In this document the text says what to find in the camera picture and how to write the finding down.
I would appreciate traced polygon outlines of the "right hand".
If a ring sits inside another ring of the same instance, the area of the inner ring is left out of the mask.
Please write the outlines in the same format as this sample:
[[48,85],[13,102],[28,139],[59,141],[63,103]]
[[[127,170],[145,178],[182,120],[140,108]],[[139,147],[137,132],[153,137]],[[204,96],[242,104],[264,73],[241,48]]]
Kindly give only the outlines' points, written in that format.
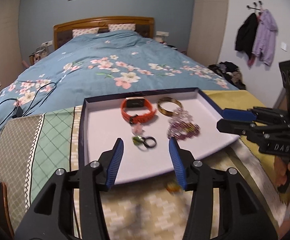
[[281,157],[274,158],[276,186],[279,193],[286,193],[290,186],[290,162],[286,164]]

